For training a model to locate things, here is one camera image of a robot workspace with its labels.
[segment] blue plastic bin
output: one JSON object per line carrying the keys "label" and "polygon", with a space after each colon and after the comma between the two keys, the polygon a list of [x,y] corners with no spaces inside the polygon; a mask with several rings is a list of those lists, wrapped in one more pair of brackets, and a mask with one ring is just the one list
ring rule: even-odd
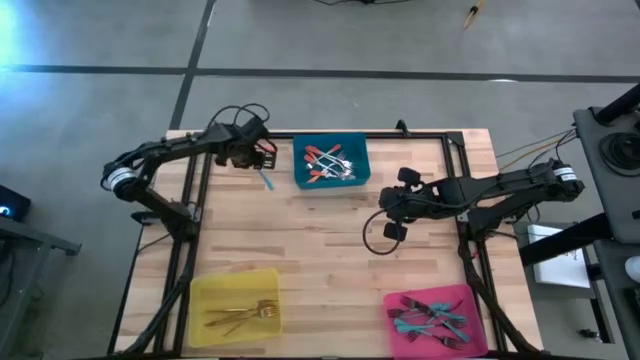
{"label": "blue plastic bin", "polygon": [[[320,178],[316,182],[309,183],[311,175],[304,160],[305,146],[313,145],[321,151],[329,151],[334,145],[340,144],[340,150],[331,155],[337,156],[344,151],[345,159],[353,163],[353,180],[340,180],[337,178]],[[369,155],[367,154],[367,139],[363,133],[335,133],[323,135],[298,135],[293,137],[293,172],[296,183],[303,190],[334,188],[342,186],[364,185],[371,177],[369,167]]]}

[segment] concrete floor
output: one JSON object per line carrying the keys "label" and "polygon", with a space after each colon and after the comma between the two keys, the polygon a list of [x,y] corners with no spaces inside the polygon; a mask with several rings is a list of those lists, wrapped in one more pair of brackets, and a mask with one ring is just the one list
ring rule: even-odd
{"label": "concrete floor", "polygon": [[[180,127],[201,128],[224,105],[256,101],[271,110],[272,129],[390,128],[404,119],[412,128],[489,128],[501,153],[569,128],[574,109],[607,104],[640,70],[632,0],[492,1],[462,34],[473,2],[219,0],[199,66],[613,75],[621,83],[197,76]],[[0,0],[0,65],[186,67],[205,4]],[[182,80],[0,71],[0,183],[33,200],[29,224],[83,243],[78,258],[51,259],[21,351],[55,360],[105,353],[140,228],[129,219],[134,207],[98,186],[102,165],[167,130]],[[600,212],[579,143],[561,154],[587,190],[573,203],[542,205],[543,220]],[[587,300],[534,295],[547,350],[626,358],[619,334],[615,345],[575,335],[594,327]]]}

